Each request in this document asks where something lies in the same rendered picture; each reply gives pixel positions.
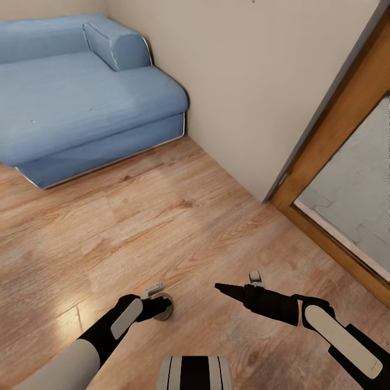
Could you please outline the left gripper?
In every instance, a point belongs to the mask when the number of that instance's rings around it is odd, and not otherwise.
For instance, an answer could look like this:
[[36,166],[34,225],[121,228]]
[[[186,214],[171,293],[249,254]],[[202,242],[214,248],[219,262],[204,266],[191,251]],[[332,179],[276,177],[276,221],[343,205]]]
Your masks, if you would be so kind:
[[172,305],[172,301],[168,298],[164,299],[162,296],[146,301],[149,304],[149,312],[144,320],[152,319],[155,315],[165,312],[166,307]]

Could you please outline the robot trunk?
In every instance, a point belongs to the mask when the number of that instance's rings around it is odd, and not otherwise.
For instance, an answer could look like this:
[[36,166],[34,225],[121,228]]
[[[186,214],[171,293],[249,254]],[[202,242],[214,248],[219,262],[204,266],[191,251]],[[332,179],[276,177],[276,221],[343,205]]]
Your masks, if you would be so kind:
[[235,390],[226,356],[164,356],[156,390]]

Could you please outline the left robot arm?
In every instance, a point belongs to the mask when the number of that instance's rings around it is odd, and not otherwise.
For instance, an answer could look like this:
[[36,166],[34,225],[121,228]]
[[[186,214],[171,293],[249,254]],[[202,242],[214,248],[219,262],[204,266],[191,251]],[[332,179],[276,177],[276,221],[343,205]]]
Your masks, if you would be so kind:
[[163,290],[165,285],[157,282],[143,288],[141,298],[133,294],[119,298],[115,308],[12,390],[86,390],[134,322],[152,319],[172,305],[162,296],[152,299]]

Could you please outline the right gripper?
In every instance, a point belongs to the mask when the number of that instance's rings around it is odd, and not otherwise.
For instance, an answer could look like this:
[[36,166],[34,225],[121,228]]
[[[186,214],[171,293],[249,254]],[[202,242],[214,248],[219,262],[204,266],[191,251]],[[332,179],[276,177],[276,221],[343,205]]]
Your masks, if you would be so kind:
[[228,285],[216,283],[214,287],[221,293],[243,303],[253,313],[278,320],[280,318],[280,294],[278,292],[254,287],[247,284],[244,287],[239,285]]

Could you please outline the pillar candle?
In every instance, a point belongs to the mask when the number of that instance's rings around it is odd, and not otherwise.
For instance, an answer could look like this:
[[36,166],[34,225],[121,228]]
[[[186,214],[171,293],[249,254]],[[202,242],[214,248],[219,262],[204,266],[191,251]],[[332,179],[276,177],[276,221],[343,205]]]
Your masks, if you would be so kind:
[[164,299],[168,298],[170,301],[172,301],[172,305],[166,307],[166,310],[165,312],[162,312],[158,315],[155,315],[153,318],[157,321],[165,321],[167,319],[169,319],[173,313],[173,299],[171,298],[171,296],[167,293],[164,293],[164,292],[161,292],[161,293],[157,293],[155,294],[152,299],[155,299],[159,296],[162,296]]

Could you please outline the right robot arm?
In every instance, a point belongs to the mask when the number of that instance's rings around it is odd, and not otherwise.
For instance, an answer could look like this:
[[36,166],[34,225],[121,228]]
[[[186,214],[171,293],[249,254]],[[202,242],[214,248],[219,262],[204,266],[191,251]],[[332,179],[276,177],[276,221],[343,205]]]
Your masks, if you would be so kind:
[[286,296],[265,289],[260,270],[249,273],[251,284],[244,287],[216,283],[221,293],[243,303],[253,313],[298,325],[298,301],[302,303],[302,322],[317,331],[331,346],[328,352],[364,390],[390,390],[390,354],[351,323],[344,327],[335,319],[334,308],[317,297]]

